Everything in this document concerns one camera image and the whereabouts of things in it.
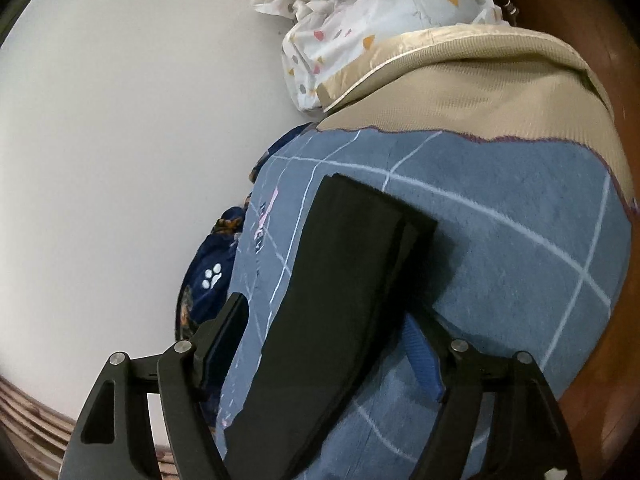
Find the white triangle print sheet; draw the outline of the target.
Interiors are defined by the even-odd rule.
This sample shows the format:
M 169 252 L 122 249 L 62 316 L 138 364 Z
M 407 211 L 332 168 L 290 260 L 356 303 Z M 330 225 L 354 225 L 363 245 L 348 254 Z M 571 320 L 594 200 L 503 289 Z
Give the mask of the white triangle print sheet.
M 302 112 L 320 106 L 318 88 L 383 40 L 457 24 L 503 22 L 494 0 L 253 0 L 262 14 L 289 18 L 281 46 L 285 82 Z

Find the navy dog print blanket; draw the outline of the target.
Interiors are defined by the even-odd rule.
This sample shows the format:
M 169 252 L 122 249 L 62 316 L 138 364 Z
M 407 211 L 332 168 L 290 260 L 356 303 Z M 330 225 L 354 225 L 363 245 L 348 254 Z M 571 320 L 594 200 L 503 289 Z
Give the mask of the navy dog print blanket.
M 249 204 L 247 196 L 242 206 L 230 207 L 216 220 L 186 269 L 177 298 L 176 341 L 189 339 L 224 306 Z

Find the black pants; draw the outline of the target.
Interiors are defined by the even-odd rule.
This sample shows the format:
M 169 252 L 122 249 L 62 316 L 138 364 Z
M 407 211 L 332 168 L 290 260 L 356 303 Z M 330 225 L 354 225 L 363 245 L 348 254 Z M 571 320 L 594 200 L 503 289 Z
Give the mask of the black pants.
M 398 344 L 426 293 L 434 220 L 341 174 L 321 181 L 242 411 L 224 436 L 235 479 L 293 479 Z

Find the blue checked bed sheet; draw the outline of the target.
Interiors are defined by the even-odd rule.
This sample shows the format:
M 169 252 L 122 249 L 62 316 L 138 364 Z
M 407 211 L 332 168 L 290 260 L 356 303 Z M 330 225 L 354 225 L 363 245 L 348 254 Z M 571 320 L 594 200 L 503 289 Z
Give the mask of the blue checked bed sheet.
M 435 221 L 426 296 L 406 318 L 433 313 L 492 356 L 529 352 L 558 400 L 608 324 L 628 269 L 631 225 L 602 160 L 563 141 L 311 129 L 286 136 L 252 171 L 230 285 L 247 296 L 248 320 L 217 415 L 224 459 L 224 433 L 257 373 L 314 196 L 334 174 Z M 404 328 L 293 479 L 414 479 L 438 405 L 416 380 Z

